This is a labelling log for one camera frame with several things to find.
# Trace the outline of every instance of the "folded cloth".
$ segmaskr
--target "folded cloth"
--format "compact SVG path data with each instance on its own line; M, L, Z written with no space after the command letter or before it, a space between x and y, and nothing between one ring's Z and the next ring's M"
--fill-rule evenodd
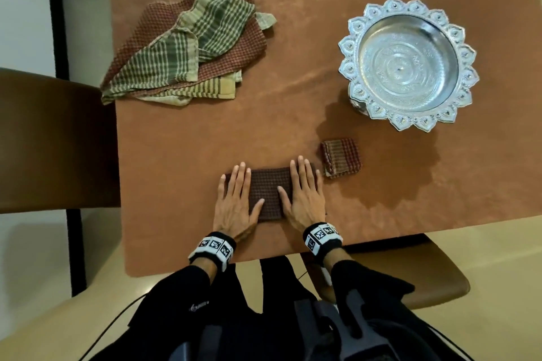
M328 140L320 144L324 173L330 179L354 174L362 167L358 147L351 138Z
M313 175L316 177L316 169L312 163L311 168ZM228 189L230 177L231 174L226 175L226 190ZM248 194L249 211L252 211L258 200L265 199L258 222L280 220L284 217L279 191L277 190L278 186L285 189L291 201L293 188L290 167L252 170L250 193Z
M199 63L230 50L254 13L254 4L245 0L195 0L171 29L128 60L104 96L198 81Z
M244 1L254 4L254 0ZM130 37L117 51L101 83L101 90L106 91L111 80L128 63L130 58L171 29L177 22L181 12L189 10L194 2L195 0L182 0L177 3L153 2L149 4L139 17L139 22ZM212 61L199 65L197 82L180 82L157 89L134 91L128 95L132 97L152 96L168 89L180 89L214 77L237 72L254 61L266 49L267 43L262 28L268 28L274 22L276 22L276 19L274 19L273 15L266 13L253 15L247 21L242 34L230 50ZM110 93L109 96L110 98L104 100L105 102L117 98L111 97Z
M147 102L170 104L173 106L186 106L192 97L206 97L211 99L234 99L235 83L240 82L241 72L230 73L215 77L193 86L182 89L168 89L152 96L138 97Z

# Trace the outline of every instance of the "wristband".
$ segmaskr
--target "wristband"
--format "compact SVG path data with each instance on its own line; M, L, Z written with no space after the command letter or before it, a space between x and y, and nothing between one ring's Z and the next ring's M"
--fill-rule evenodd
M305 245L314 254L315 261L324 265L324 257L333 249L342 247L342 237L329 223L316 223L303 232Z
M208 258L216 264L218 271L223 273L234 255L235 247L237 247L237 243L230 236L220 232L212 232L204 237L197 248L190 253L188 260L192 264L196 258Z

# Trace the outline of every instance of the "person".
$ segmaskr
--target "person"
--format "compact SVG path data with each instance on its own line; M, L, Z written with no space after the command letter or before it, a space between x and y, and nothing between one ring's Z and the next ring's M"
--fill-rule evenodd
M320 171L316 170L314 177L309 160L299 156L297 163L290 162L290 174L292 200L283 188L277 189L283 212L300 236L304 234L303 239L316 253L316 260L329 271L341 318L348 322L348 294L359 293L363 301L362 317L393 348L390 355L372 354L369 359L463 360L401 303L403 295L414 290L413 285L362 266L342 249L342 239L335 227L326 223ZM249 212L250 178L251 171L245 163L234 167L227 189L226 176L222 175L213 232L191 254L190 265L150 290L127 331L97 353L93 361L307 359L295 303L305 301L316 305L316 297L296 278L288 258L260 260L262 314L248 307L235 264L229 264L236 245L256 227L265 203L258 201ZM318 236L323 234L324 238L313 237L322 229L325 231ZM330 241L316 243L312 248L309 245L311 239L325 240L328 235ZM217 240L222 252L212 254L214 250L209 248ZM219 326L220 334L205 342L203 336L205 331L212 331L210 326ZM335 351L334 359L339 359L339 351Z

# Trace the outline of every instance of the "silver bowl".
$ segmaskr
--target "silver bowl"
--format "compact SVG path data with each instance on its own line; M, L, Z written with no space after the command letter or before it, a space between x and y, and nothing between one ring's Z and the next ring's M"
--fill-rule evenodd
M472 103L470 88L480 79L472 68L476 51L443 10L387 0L367 5L348 29L339 42L345 56L339 72L350 80L350 102L359 112L389 119L399 131L415 125L429 132Z

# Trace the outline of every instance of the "tabletop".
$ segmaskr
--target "tabletop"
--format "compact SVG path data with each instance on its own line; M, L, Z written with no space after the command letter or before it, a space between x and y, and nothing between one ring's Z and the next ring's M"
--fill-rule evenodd
M112 0L115 48L153 1ZM354 138L363 163L324 185L329 221L345 243L542 214L540 1L422 0L466 29L480 76L473 104L430 133L398 132L356 113L338 73L348 19L384 1L256 0L277 23L234 100L195 99L183 108L117 102L128 274L187 263L211 231L218 179L234 164L282 167L302 154L321 166L318 145L328 139ZM286 222L267 222L235 259L303 250Z

